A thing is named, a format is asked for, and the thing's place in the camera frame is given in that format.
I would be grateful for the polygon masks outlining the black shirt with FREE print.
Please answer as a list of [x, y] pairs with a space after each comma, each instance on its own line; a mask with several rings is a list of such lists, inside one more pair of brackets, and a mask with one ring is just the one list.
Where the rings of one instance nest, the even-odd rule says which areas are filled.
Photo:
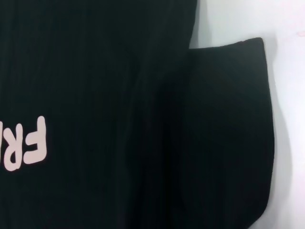
[[0, 229], [248, 229], [275, 137], [264, 42], [190, 49], [197, 0], [0, 0]]

